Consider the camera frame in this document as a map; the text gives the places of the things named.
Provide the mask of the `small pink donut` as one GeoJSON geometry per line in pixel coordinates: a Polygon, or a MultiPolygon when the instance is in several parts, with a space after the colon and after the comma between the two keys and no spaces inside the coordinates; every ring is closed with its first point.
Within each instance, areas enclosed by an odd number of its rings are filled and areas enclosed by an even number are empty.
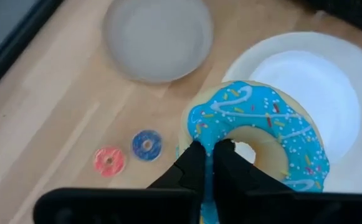
{"type": "Polygon", "coordinates": [[[100,175],[113,177],[125,168],[126,156],[117,147],[103,147],[95,153],[93,164],[100,175]]]}

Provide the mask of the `large blue frosted donut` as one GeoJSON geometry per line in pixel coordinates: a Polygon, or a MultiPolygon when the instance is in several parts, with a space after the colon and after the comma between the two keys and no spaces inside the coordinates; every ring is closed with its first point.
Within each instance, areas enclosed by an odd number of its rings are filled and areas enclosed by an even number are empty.
{"type": "Polygon", "coordinates": [[[196,95],[183,111],[177,155],[194,141],[206,149],[201,223],[219,224],[213,197],[215,143],[234,138],[262,148],[259,169],[298,192],[322,192],[330,162],[308,112],[286,93],[254,81],[229,81],[196,95]]]}

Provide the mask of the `white round plate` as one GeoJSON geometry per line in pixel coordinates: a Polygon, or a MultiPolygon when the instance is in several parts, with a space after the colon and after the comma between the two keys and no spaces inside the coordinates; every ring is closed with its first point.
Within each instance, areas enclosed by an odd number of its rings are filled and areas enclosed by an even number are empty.
{"type": "Polygon", "coordinates": [[[336,164],[358,137],[361,110],[355,89],[334,63],[306,51],[286,51],[265,59],[250,76],[295,99],[311,116],[336,164]]]}

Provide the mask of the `small dark blue donut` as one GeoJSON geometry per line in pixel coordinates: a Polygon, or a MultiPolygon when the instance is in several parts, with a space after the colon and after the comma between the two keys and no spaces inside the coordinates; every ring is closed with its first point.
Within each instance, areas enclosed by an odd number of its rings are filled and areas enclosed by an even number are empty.
{"type": "Polygon", "coordinates": [[[134,136],[131,150],[142,161],[151,162],[160,156],[162,149],[161,135],[152,129],[145,129],[134,136]]]}

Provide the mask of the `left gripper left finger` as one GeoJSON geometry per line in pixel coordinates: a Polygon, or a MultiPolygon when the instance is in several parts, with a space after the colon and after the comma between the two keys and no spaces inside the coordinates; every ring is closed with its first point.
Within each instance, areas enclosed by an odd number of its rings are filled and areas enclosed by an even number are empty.
{"type": "Polygon", "coordinates": [[[194,141],[145,189],[59,188],[34,205],[34,224],[199,224],[206,153],[194,141]]]}

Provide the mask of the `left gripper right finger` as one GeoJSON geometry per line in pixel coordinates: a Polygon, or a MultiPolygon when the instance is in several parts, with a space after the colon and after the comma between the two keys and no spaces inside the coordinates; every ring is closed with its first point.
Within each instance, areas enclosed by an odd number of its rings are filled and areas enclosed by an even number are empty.
{"type": "Polygon", "coordinates": [[[214,199],[220,224],[362,224],[362,194],[297,192],[216,143],[214,199]]]}

